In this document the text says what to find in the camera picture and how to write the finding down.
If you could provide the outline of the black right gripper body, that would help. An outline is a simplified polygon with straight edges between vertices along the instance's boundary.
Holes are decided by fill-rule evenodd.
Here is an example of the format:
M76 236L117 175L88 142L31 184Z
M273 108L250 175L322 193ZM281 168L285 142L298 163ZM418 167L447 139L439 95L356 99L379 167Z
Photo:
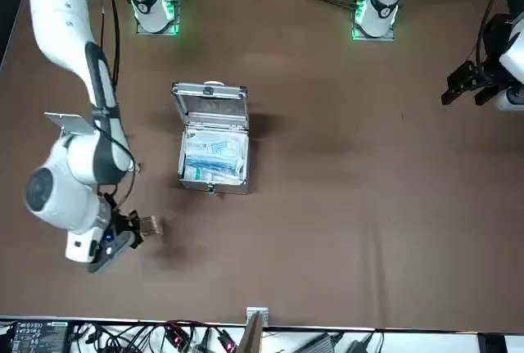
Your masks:
M93 258L88 263L88 272L95 274L107 267L118 255L129 247L129 231L120 228L120 208L110 193L102 195L102 205L109 208L109 220L102 224L101 238L91 244L89 254Z

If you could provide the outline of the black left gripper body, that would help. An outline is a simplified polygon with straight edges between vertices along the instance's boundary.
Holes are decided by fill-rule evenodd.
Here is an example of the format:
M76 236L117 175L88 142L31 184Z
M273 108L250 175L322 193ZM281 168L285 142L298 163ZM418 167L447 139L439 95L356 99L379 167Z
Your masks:
M496 13L487 21L476 49L477 85L496 85L514 79L505 66L512 28L513 19L507 13Z

